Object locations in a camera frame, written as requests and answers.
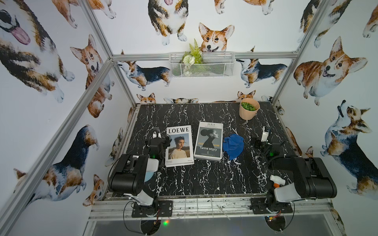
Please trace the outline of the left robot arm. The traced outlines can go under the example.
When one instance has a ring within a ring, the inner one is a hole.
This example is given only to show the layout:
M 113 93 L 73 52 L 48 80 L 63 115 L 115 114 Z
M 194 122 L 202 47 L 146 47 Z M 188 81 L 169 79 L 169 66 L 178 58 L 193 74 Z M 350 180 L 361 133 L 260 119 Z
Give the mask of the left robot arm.
M 108 189 L 116 194 L 128 196 L 140 207 L 158 209 L 158 200 L 154 194 L 144 190 L 146 177 L 162 169 L 165 151 L 171 137 L 153 128 L 147 135 L 141 155 L 122 154 L 114 163 L 108 176 Z

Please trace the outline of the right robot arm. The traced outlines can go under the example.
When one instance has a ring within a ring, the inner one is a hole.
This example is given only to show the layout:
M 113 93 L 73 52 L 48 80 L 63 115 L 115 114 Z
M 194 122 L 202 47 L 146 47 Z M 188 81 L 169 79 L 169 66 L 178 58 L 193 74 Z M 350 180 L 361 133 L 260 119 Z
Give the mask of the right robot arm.
M 262 135 L 255 139 L 269 170 L 286 171 L 292 174 L 292 183 L 271 176 L 273 187 L 267 192 L 266 204 L 286 204 L 308 199 L 330 199 L 337 195 L 337 187 L 321 158 L 281 155 L 279 149 L 284 142 L 270 142 L 272 128 L 264 126 Z

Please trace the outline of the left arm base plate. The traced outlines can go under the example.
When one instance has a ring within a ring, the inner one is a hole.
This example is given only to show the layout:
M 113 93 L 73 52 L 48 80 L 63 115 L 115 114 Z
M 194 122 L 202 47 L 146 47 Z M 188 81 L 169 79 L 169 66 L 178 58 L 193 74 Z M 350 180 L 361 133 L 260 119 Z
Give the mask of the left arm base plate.
M 134 206 L 132 211 L 132 218 L 171 217 L 172 210 L 173 201 L 158 200 L 154 201 L 151 206 Z

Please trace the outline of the LOEWE white magazine book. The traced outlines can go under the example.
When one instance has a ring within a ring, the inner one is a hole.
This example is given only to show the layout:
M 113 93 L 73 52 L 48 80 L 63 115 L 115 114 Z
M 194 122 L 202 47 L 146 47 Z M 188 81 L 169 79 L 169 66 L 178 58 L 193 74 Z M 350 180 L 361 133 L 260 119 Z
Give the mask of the LOEWE white magazine book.
M 190 125 L 168 127 L 166 133 L 171 141 L 165 151 L 165 166 L 169 168 L 193 165 L 195 160 L 192 127 Z

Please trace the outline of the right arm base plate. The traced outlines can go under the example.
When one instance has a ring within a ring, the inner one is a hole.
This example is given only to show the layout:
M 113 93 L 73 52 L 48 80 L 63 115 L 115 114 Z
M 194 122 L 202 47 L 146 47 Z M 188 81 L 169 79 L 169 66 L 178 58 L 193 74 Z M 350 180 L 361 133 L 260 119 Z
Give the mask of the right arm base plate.
M 254 214 L 293 213 L 290 203 L 269 202 L 266 198 L 251 198 L 250 202 Z

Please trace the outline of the grey Twins story book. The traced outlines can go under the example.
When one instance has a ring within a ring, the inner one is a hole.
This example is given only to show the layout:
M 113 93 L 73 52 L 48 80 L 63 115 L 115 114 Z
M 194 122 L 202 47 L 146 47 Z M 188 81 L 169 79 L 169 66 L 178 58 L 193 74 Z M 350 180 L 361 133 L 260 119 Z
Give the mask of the grey Twins story book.
M 196 159 L 221 162 L 223 124 L 200 122 L 195 143 L 194 157 Z

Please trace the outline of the blue microfibre cloth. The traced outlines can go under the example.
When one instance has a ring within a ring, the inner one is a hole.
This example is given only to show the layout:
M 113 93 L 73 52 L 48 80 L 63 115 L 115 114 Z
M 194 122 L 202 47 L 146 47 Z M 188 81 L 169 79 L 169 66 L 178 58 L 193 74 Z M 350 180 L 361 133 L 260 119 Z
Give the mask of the blue microfibre cloth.
M 237 134 L 231 134 L 224 138 L 222 148 L 227 153 L 229 160 L 234 160 L 244 150 L 244 138 Z

